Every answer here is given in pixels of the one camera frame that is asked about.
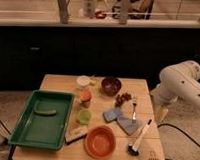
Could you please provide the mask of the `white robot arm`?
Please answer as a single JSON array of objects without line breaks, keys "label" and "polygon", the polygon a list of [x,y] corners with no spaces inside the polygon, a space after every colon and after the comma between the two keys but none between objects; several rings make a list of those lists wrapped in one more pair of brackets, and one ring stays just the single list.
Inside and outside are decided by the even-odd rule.
[{"label": "white robot arm", "polygon": [[154,117],[159,124],[168,113],[167,105],[179,97],[193,104],[200,112],[200,65],[192,60],[164,67],[160,81],[150,92],[153,99]]}]

